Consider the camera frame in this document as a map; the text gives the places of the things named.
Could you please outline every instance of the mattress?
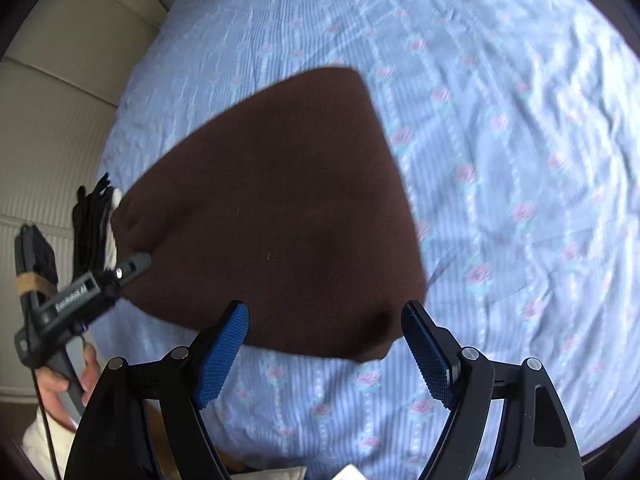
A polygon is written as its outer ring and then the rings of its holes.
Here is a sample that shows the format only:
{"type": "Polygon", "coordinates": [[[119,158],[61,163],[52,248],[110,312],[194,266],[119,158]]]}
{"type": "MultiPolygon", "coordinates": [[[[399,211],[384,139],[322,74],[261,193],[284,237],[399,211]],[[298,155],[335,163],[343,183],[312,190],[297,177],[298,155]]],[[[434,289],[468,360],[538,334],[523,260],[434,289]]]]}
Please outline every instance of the mattress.
{"type": "MultiPolygon", "coordinates": [[[[437,276],[434,321],[491,359],[540,358],[583,454],[638,418],[640,64],[616,30],[587,0],[176,0],[100,173],[127,190],[210,118],[319,66],[369,88],[437,276]]],[[[125,301],[92,332],[129,362],[193,338],[125,301]]],[[[203,412],[232,456],[311,479],[348,463],[414,479],[446,416],[404,340],[365,364],[243,347],[203,412]]]]}

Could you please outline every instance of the brown cloth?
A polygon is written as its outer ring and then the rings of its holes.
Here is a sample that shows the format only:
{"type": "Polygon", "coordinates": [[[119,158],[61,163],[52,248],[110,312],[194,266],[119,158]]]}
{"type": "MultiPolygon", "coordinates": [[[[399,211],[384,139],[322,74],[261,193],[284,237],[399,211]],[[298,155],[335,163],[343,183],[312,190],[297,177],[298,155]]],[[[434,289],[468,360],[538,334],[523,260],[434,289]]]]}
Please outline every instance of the brown cloth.
{"type": "Polygon", "coordinates": [[[204,124],[111,222],[118,259],[152,255],[126,298],[193,329],[241,300],[251,346],[383,358],[425,295],[398,170],[351,70],[294,76],[204,124]]]}

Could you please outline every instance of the white wall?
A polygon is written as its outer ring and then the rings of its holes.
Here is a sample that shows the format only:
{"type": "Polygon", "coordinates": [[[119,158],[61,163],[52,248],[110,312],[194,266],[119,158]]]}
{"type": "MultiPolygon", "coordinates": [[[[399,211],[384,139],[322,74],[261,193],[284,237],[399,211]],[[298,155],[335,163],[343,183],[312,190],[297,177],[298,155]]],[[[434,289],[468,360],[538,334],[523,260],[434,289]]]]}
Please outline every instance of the white wall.
{"type": "Polygon", "coordinates": [[[71,278],[71,209],[93,187],[120,94],[165,12],[156,0],[41,0],[0,61],[0,400],[33,400],[18,361],[14,237],[35,222],[71,278]]]}

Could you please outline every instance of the blue gripper pad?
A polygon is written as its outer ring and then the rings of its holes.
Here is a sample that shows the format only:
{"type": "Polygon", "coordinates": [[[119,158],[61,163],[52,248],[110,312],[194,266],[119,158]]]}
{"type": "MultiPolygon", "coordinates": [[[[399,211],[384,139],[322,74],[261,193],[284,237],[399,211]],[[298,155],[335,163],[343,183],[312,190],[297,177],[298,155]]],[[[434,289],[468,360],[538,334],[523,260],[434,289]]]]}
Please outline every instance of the blue gripper pad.
{"type": "Polygon", "coordinates": [[[249,310],[244,303],[238,303],[200,365],[193,400],[201,410],[218,398],[248,330],[249,310]]]}
{"type": "Polygon", "coordinates": [[[456,399],[452,390],[449,360],[419,315],[417,308],[422,306],[418,303],[416,307],[412,303],[409,302],[402,308],[402,334],[414,355],[415,363],[431,397],[440,400],[445,408],[451,410],[456,399]]]}

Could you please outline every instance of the tape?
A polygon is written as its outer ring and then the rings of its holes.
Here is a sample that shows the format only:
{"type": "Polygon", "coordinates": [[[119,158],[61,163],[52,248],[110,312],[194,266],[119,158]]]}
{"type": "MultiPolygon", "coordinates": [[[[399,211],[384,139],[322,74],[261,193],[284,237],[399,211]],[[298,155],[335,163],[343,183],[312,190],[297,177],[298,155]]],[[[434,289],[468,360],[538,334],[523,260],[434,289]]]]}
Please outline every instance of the tape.
{"type": "Polygon", "coordinates": [[[28,292],[39,292],[46,298],[52,298],[58,293],[58,288],[53,283],[36,272],[18,274],[15,278],[15,288],[19,298],[28,292]]]}

